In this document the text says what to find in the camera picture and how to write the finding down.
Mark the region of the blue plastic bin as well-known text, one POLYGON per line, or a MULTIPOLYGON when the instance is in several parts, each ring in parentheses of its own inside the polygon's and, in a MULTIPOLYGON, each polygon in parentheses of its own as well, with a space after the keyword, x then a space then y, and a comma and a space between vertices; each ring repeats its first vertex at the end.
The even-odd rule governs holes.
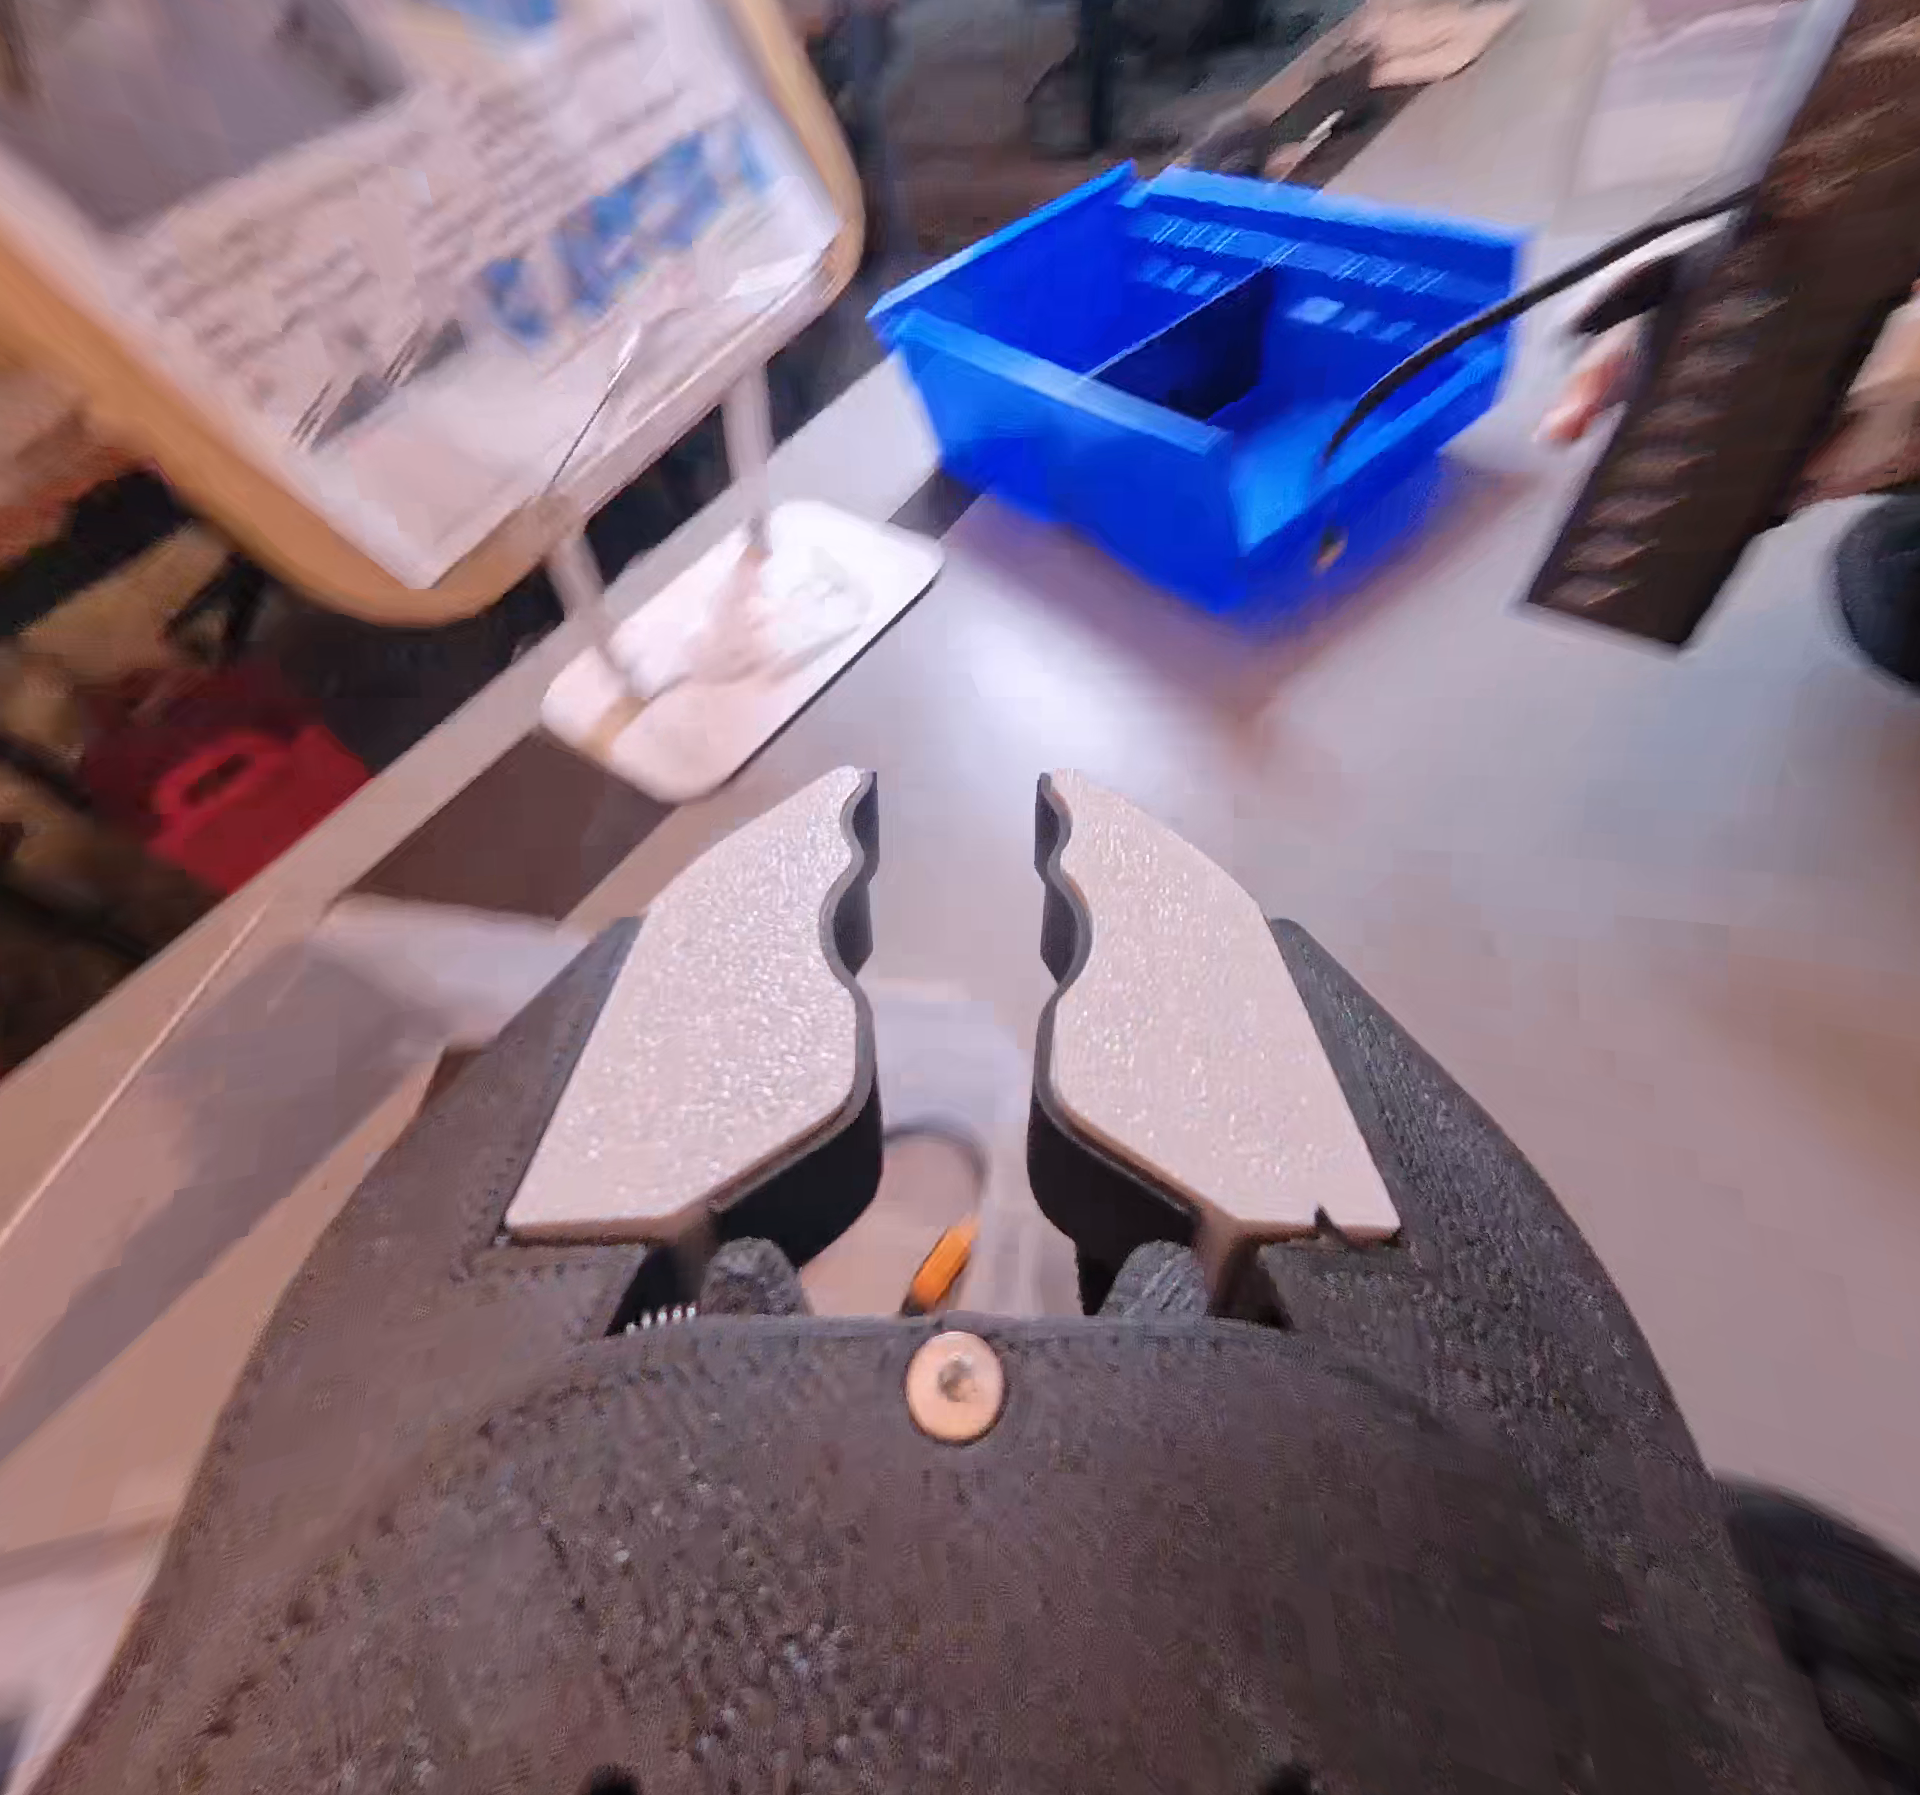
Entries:
POLYGON ((1115 167, 892 289, 871 309, 946 471, 1215 615, 1319 606, 1425 521, 1444 448, 1498 399, 1509 328, 1367 415, 1406 357, 1512 295, 1514 230, 1328 191, 1115 167), (1284 282, 1261 389, 1194 421, 1093 370, 1207 297, 1284 282))

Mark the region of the black bin divider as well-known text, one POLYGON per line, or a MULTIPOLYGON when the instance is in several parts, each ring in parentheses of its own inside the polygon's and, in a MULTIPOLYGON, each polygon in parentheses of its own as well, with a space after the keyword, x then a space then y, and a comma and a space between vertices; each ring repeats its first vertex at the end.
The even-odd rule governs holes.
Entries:
POLYGON ((1194 421, 1218 421, 1261 389, 1284 282, 1275 268, 1207 297, 1093 370, 1093 379, 1194 421))

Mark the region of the black multi-port usb hub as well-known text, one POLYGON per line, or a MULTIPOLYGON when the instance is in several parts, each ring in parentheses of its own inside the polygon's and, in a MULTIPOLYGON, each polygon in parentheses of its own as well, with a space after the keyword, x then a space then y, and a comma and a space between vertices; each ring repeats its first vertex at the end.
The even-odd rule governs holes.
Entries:
POLYGON ((1811 0, 1656 297, 1614 431, 1525 594, 1685 645, 1790 513, 1919 270, 1919 0, 1811 0))

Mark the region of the clear plastic bin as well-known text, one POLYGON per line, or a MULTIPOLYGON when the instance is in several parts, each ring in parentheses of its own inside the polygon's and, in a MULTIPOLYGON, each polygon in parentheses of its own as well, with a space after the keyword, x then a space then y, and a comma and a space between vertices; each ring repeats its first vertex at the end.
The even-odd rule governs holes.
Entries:
MULTIPOLYGON (((125 1613, 348 1192, 464 1049, 642 908, 603 888, 555 922, 352 894, 282 932, 266 909, 208 922, 5 1079, 5 1598, 125 1613)), ((913 1233, 986 1205, 962 1306, 1065 1313, 1068 1244, 1022 1179, 1038 894, 941 913, 879 884, 876 913, 862 979, 890 1120, 958 1126, 983 1155, 910 1144, 807 1282, 829 1310, 878 1310, 913 1233)))

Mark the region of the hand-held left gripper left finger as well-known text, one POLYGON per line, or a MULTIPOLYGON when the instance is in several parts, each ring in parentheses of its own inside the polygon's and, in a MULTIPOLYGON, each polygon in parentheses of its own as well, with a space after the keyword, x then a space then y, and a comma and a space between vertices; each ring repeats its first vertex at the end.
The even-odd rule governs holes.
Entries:
POLYGON ((878 1194, 878 775, 836 769, 738 826, 642 912, 506 1210, 526 1247, 794 1262, 878 1194))

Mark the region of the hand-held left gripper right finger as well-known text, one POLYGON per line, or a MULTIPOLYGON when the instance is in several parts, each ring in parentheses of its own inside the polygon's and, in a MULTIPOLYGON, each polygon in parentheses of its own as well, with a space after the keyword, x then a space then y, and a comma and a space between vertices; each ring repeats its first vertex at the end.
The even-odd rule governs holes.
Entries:
POLYGON ((1087 1254, 1245 1254, 1403 1213, 1254 892, 1129 798, 1041 775, 1038 1205, 1087 1254))

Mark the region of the person's right hand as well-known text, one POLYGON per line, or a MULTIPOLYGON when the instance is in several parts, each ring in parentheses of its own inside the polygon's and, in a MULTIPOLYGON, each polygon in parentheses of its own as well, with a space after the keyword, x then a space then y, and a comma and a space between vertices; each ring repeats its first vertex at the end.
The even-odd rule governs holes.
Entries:
POLYGON ((1579 337, 1578 357, 1540 418, 1536 437, 1549 447, 1569 447, 1620 407, 1641 367, 1644 337, 1644 317, 1579 337))

